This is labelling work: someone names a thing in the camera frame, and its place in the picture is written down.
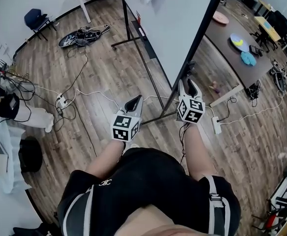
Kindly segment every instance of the black t-shirt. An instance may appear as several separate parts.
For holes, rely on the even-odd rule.
[[[6,94],[5,91],[0,88],[0,97],[4,97],[0,102],[0,117],[14,119],[17,116],[19,110],[20,100],[18,96],[15,93]],[[12,109],[10,103],[13,101],[13,99],[15,104]]]
[[[222,177],[214,177],[217,193],[230,205],[230,232],[235,234],[240,220],[240,206],[231,185]],[[112,175],[104,182],[83,171],[74,171],[58,206],[58,218],[63,226],[65,214],[76,197],[79,206],[86,207],[88,191],[93,187],[90,235],[113,236],[127,217],[140,207],[154,205],[175,224],[208,233],[209,182],[187,176],[182,166],[171,156],[151,148],[128,150]],[[85,210],[70,211],[66,226],[68,236],[81,234]]]

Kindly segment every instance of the small toy on floor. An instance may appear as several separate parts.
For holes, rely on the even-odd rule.
[[[218,83],[216,81],[212,82],[212,85],[209,86],[212,90],[214,90],[217,94],[220,93],[220,90],[218,89]]]

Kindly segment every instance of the shoe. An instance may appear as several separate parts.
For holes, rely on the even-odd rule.
[[[138,144],[132,144],[130,148],[140,148],[140,146]]]
[[[46,133],[50,133],[53,129],[54,126],[54,116],[52,115],[53,118],[51,118],[51,122],[50,125],[48,127],[45,128],[45,132]]]

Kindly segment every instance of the tabletop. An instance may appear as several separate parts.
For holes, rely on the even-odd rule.
[[[267,10],[271,11],[271,6],[265,3],[263,0],[258,0]]]
[[[260,48],[260,46],[224,7],[219,6],[217,11],[226,15],[230,22],[227,25],[222,25],[215,20],[211,20],[205,35],[228,62],[243,86],[248,88],[271,69],[270,59],[263,52],[262,57],[254,55],[257,61],[255,66],[246,65],[241,59],[241,52],[230,41],[231,34],[235,33],[241,36],[248,45],[257,48]]]
[[[268,33],[271,39],[275,42],[281,39],[276,30],[267,22],[264,17],[254,17],[255,21]]]

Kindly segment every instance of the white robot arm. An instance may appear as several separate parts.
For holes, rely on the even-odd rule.
[[[112,139],[123,142],[133,140],[134,136],[139,132],[140,123],[142,122],[143,102],[144,98],[138,95],[123,104],[112,118]]]
[[[205,112],[206,104],[202,101],[202,93],[196,83],[188,79],[187,85],[188,91],[186,92],[183,81],[179,81],[179,105],[177,111],[182,121],[197,123]]]

